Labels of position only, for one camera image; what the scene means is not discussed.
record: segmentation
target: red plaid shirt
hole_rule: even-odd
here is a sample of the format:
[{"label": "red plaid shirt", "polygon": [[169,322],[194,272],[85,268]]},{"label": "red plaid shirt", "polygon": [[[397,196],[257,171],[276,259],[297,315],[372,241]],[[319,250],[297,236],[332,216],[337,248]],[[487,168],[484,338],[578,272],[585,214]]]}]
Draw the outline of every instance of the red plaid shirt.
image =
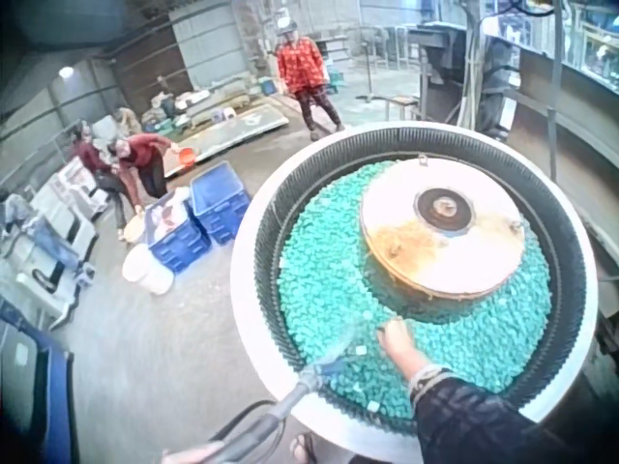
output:
[{"label": "red plaid shirt", "polygon": [[296,44],[285,43],[277,55],[280,77],[291,93],[325,83],[322,56],[312,39],[303,37]]}]

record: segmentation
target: woman in red shirt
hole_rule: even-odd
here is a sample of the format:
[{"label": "woman in red shirt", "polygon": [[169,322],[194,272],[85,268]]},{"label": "woman in red shirt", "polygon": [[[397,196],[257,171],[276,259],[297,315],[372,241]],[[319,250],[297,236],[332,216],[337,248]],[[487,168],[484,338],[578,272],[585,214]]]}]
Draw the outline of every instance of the woman in red shirt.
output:
[{"label": "woman in red shirt", "polygon": [[301,105],[301,113],[309,129],[309,138],[312,142],[320,138],[316,123],[311,117],[312,100],[329,115],[336,125],[336,131],[343,131],[344,125],[325,90],[322,70],[324,65],[320,50],[309,37],[299,38],[296,22],[292,20],[284,22],[278,31],[278,35],[283,37],[283,43],[276,51],[280,77],[288,87],[288,91],[294,94]]},{"label": "woman in red shirt", "polygon": [[124,240],[127,219],[125,218],[125,209],[121,195],[124,195],[129,200],[136,214],[141,215],[144,211],[142,202],[137,194],[137,188],[135,188],[135,181],[132,184],[133,177],[131,172],[120,172],[119,169],[103,162],[100,158],[99,150],[91,142],[90,130],[87,126],[84,127],[83,124],[78,125],[74,129],[73,152],[81,160],[84,167],[93,175],[97,187],[109,195],[111,202],[114,204],[118,239]]},{"label": "woman in red shirt", "polygon": [[155,133],[137,133],[112,141],[107,150],[113,157],[118,157],[121,170],[128,170],[130,167],[137,169],[146,193],[161,198],[167,193],[163,153],[170,147],[178,151],[178,146],[169,138]]}]

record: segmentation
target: sandal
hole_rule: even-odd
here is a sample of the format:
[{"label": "sandal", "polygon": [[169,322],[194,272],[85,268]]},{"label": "sandal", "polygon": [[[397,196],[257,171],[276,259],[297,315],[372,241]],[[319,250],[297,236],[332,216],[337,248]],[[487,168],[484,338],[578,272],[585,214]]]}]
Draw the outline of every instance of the sandal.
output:
[{"label": "sandal", "polygon": [[318,464],[316,454],[313,450],[313,439],[311,433],[297,435],[290,444],[290,453],[298,464]]}]

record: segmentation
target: rusty metal lid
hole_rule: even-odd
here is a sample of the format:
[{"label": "rusty metal lid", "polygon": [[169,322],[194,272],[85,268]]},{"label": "rusty metal lid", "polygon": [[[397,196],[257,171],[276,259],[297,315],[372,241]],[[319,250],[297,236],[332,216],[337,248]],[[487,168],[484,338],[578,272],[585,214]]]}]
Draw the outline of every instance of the rusty metal lid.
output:
[{"label": "rusty metal lid", "polygon": [[369,185],[361,224],[368,248],[401,283],[431,296],[482,297],[519,266],[516,204],[484,172],[447,159],[401,161]]}]

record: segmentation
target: hand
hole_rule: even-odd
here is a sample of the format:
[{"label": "hand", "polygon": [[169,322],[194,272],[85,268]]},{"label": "hand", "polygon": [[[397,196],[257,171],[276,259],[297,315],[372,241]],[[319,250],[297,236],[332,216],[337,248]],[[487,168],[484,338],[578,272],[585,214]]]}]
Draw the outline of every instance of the hand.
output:
[{"label": "hand", "polygon": [[165,454],[162,464],[196,464],[221,450],[222,447],[223,442],[214,442],[200,448],[187,449],[174,454]]},{"label": "hand", "polygon": [[398,316],[379,327],[377,337],[378,343],[406,381],[430,364],[426,355],[415,347],[413,335],[401,317]]}]

